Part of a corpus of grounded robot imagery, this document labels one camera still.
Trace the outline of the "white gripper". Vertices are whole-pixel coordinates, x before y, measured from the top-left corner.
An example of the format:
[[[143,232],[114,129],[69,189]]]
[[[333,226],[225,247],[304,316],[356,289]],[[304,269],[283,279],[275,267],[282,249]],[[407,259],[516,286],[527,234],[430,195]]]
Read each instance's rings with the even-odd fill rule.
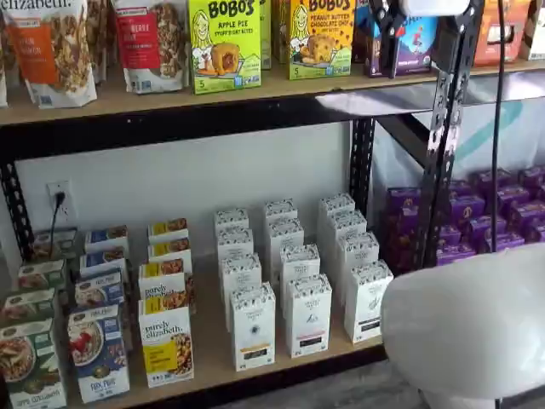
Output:
[[[402,0],[369,1],[371,13],[381,33],[380,70],[383,76],[395,78],[399,60],[396,33],[407,15],[458,15],[438,18],[438,29],[432,48],[432,60],[442,72],[454,72],[456,59],[467,24],[462,14],[469,0]]]

